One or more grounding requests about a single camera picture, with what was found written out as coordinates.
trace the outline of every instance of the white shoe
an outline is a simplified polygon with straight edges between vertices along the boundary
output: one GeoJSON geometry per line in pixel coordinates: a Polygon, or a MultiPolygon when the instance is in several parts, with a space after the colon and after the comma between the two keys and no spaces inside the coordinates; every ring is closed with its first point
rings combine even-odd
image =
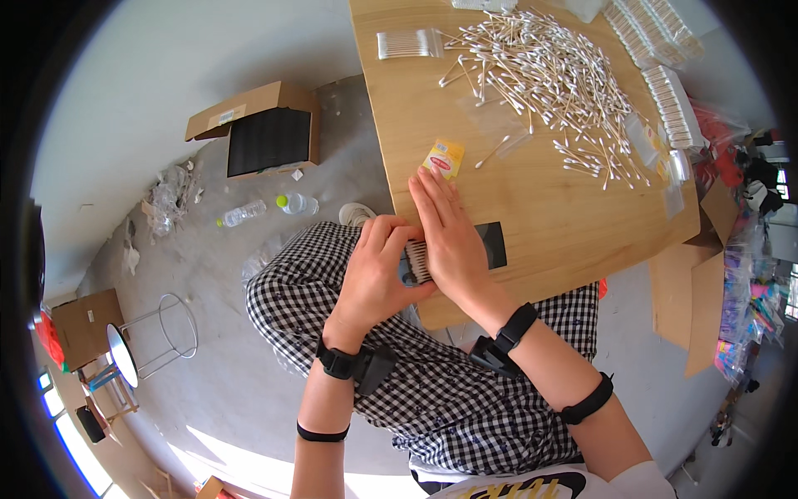
{"type": "Polygon", "coordinates": [[[341,206],[341,211],[338,212],[338,221],[341,222],[341,225],[348,227],[363,227],[369,218],[377,218],[377,213],[360,203],[344,204],[341,206]]]}

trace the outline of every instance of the checkered pants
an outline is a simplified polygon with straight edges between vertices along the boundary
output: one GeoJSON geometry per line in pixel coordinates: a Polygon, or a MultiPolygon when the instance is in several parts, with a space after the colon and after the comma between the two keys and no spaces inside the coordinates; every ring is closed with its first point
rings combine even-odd
{"type": "MultiPolygon", "coordinates": [[[[261,335],[307,376],[338,300],[359,228],[321,222],[295,235],[247,287],[261,335]]],[[[539,316],[580,354],[596,352],[598,286],[537,303],[539,316]]],[[[462,473],[525,473],[579,454],[565,424],[525,377],[505,378],[395,315],[363,341],[396,352],[393,373],[354,409],[393,433],[393,447],[462,473]]]]}

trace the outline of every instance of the pile of cotton swabs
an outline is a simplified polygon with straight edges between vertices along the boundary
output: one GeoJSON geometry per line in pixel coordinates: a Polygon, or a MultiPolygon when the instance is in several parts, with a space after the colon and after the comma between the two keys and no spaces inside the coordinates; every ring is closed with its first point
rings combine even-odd
{"type": "Polygon", "coordinates": [[[634,188],[629,180],[633,174],[650,185],[629,156],[623,122],[634,107],[618,87],[602,50],[584,35],[560,26],[550,14],[485,13],[486,21],[461,27],[456,36],[442,33],[450,38],[444,44],[446,50],[467,50],[469,54],[457,58],[440,86],[465,76],[480,100],[477,106],[506,101],[520,116],[527,115],[530,133],[532,114],[539,115],[551,130],[563,132],[563,143],[554,141],[567,156],[563,167],[594,177],[604,170],[605,190],[607,181],[613,179],[624,179],[634,188]],[[457,66],[463,73],[447,80],[457,66]],[[500,97],[487,99],[487,86],[500,97]],[[606,136],[606,141],[604,137],[597,140],[598,135],[606,136]]]}

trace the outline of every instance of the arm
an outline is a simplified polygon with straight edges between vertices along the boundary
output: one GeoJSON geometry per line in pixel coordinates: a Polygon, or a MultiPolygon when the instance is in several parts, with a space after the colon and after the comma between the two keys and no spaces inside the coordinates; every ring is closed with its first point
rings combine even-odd
{"type": "MultiPolygon", "coordinates": [[[[406,288],[399,280],[399,259],[410,239],[424,239],[424,233],[398,216],[365,223],[338,302],[324,324],[325,347],[356,354],[372,327],[436,290],[432,282],[406,288]]],[[[316,434],[339,434],[350,424],[353,405],[353,380],[327,375],[315,359],[297,423],[316,434]]],[[[344,442],[309,442],[297,436],[291,497],[344,497],[344,442]]]]}
{"type": "MultiPolygon", "coordinates": [[[[429,270],[440,290],[493,338],[521,303],[488,274],[484,245],[460,205],[454,184],[419,168],[410,194],[424,226],[429,270]]],[[[598,371],[543,321],[537,320],[510,351],[555,411],[575,406],[601,382],[598,371]]],[[[610,481],[651,455],[620,401],[612,395],[579,425],[568,426],[591,473],[610,481]]]]}

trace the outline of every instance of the water bottle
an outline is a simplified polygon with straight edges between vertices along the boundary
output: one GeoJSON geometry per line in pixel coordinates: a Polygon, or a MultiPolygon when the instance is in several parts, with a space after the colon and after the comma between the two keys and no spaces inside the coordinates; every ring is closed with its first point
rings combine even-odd
{"type": "Polygon", "coordinates": [[[217,218],[216,225],[220,227],[235,227],[244,220],[261,216],[263,213],[266,213],[266,203],[263,200],[252,201],[249,204],[230,210],[222,218],[217,218]]]}
{"type": "Polygon", "coordinates": [[[286,192],[282,196],[277,196],[277,205],[289,215],[312,216],[318,213],[318,200],[314,197],[303,196],[298,192],[286,192]]]}

